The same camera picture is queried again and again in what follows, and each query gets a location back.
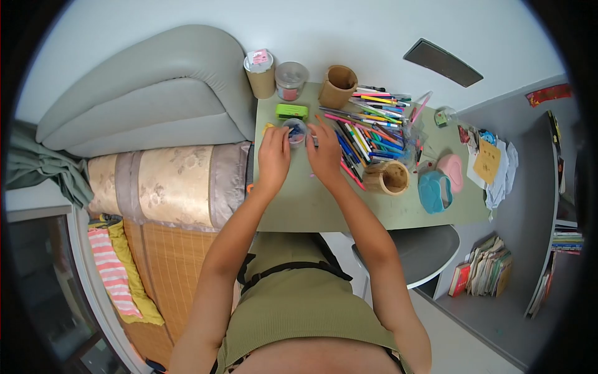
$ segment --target headboard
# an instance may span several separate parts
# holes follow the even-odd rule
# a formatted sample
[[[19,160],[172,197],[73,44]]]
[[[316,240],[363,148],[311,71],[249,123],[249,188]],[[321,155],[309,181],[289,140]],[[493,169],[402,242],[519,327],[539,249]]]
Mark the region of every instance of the headboard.
[[[217,28],[162,32],[73,84],[39,122],[36,140],[82,157],[253,140],[255,99],[244,58]]]

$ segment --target pink striped cloth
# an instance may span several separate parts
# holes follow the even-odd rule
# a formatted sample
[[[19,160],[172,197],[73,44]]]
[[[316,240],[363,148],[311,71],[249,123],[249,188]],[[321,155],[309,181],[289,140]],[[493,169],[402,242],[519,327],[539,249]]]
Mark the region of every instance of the pink striped cloth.
[[[87,237],[91,243],[96,268],[100,272],[104,287],[110,294],[114,306],[123,315],[135,315],[143,318],[133,302],[127,271],[116,256],[108,236],[108,229],[89,229]]]

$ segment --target light green desk surface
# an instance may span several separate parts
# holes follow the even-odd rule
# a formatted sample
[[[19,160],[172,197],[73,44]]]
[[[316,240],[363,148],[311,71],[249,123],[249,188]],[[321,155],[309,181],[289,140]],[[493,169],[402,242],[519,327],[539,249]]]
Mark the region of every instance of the light green desk surface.
[[[318,109],[319,83],[306,83],[301,96],[293,102],[285,102],[278,95],[259,100],[255,125],[254,181],[259,180],[258,149],[262,141],[262,130],[267,122],[280,126],[275,109],[279,103],[304,105],[309,109],[309,122],[319,124],[319,114],[329,125],[334,122],[324,118]],[[400,196],[385,196],[361,190],[344,171],[353,189],[370,207],[387,230],[411,227],[437,226],[442,224],[465,224],[488,219],[489,210],[484,204],[484,192],[466,176],[468,160],[467,147],[459,141],[456,126],[443,129],[434,123],[435,111],[425,108],[420,118],[424,132],[429,136],[424,146],[424,156],[443,156],[456,153],[463,164],[464,186],[454,195],[453,204],[444,212],[428,214],[423,209],[417,193],[417,174],[410,174],[409,188]],[[317,177],[310,178],[311,166],[304,147],[291,149],[291,168],[284,185],[264,213],[258,231],[268,232],[345,232],[347,224],[335,200]]]

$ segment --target red decoration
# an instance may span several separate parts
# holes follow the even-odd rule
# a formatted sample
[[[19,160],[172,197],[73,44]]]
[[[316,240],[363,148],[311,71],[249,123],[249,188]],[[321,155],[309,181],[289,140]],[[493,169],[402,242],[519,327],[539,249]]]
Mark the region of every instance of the red decoration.
[[[540,105],[540,103],[548,100],[570,98],[571,86],[569,83],[563,83],[557,86],[546,87],[545,89],[528,93],[525,97],[529,100],[529,105],[531,105],[532,108],[535,108]]]

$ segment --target teal lid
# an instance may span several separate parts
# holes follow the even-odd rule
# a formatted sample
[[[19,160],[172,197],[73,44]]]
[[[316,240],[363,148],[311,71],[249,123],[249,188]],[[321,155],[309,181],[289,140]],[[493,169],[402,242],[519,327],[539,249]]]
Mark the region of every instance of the teal lid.
[[[430,171],[420,177],[417,184],[419,200],[430,214],[444,212],[453,203],[450,179],[439,171]]]

